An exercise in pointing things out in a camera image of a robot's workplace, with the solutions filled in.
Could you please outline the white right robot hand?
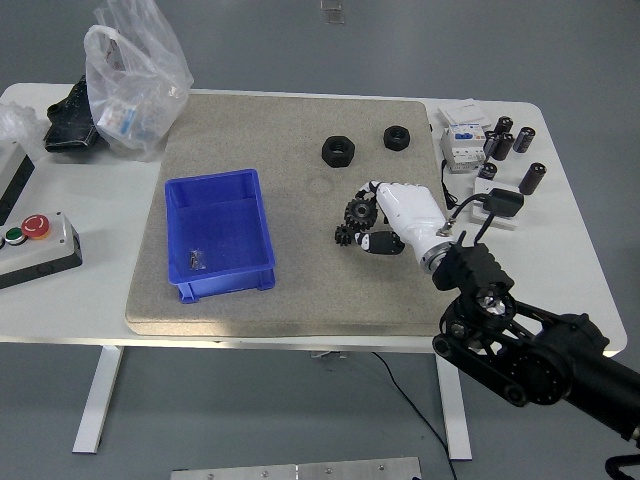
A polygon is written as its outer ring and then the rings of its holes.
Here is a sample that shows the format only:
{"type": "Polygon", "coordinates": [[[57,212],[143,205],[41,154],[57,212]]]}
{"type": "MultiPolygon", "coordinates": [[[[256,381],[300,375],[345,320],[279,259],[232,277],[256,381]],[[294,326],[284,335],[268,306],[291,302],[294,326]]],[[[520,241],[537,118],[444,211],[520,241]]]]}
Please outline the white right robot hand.
{"type": "Polygon", "coordinates": [[[425,186],[370,181],[348,204],[344,219],[364,251],[398,255],[409,246],[431,272],[450,248],[449,236],[440,232],[445,218],[425,186]]]}

